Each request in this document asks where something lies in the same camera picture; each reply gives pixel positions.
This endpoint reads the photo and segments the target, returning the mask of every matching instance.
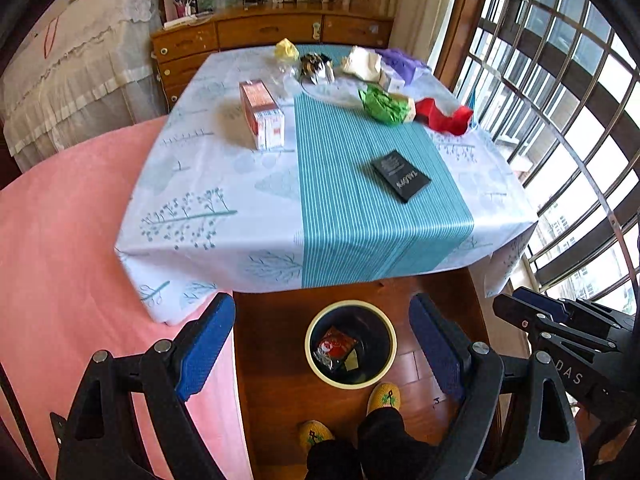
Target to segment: purple bag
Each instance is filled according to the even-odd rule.
[[[398,75],[404,79],[404,83],[409,85],[414,80],[417,68],[430,70],[429,66],[419,60],[409,56],[399,48],[377,48],[376,52],[382,56],[382,61],[393,68]]]

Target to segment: trash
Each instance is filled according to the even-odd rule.
[[[445,115],[436,105],[436,100],[432,97],[424,98],[415,104],[415,120],[430,127],[436,132],[449,132],[455,136],[466,133],[469,121],[474,114],[471,108],[460,106],[453,111],[450,116]]]
[[[420,77],[425,72],[431,71],[425,62],[409,56],[399,48],[377,48],[376,52],[382,56],[382,61],[393,68],[398,75],[404,79],[404,83],[407,85],[410,85],[414,79]]]
[[[351,372],[351,370],[355,370],[356,368],[358,368],[358,366],[358,353],[355,351],[355,349],[353,349],[351,350],[351,353],[348,355],[348,357],[344,360],[344,369],[348,372]]]
[[[284,113],[261,79],[240,83],[244,116],[254,134],[258,150],[284,146]]]
[[[378,84],[387,92],[399,92],[404,88],[404,79],[399,76],[393,67],[383,62]]]
[[[335,81],[333,62],[330,57],[312,52],[302,56],[300,62],[302,75],[308,76],[313,84],[327,84]]]
[[[380,54],[354,46],[349,55],[342,60],[342,71],[363,81],[377,83],[380,80],[381,60]]]
[[[401,124],[415,117],[415,103],[410,97],[388,94],[372,84],[367,91],[359,90],[360,100],[367,114],[385,124]]]
[[[322,336],[318,347],[314,351],[314,357],[328,370],[336,371],[357,343],[357,339],[349,337],[345,333],[340,332],[335,326],[332,326]]]
[[[300,53],[296,49],[296,46],[287,38],[276,44],[275,55],[278,59],[284,61],[296,61],[300,58]]]

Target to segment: window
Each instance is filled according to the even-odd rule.
[[[635,312],[640,71],[589,0],[486,0],[458,98],[518,175],[540,221],[540,290]]]

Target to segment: black booklet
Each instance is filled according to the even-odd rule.
[[[431,182],[428,176],[396,150],[374,160],[371,164],[405,203],[409,202],[413,195]]]

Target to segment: green wrapper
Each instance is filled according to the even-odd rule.
[[[396,99],[374,85],[358,91],[367,114],[385,124],[401,124],[410,110],[406,100]]]

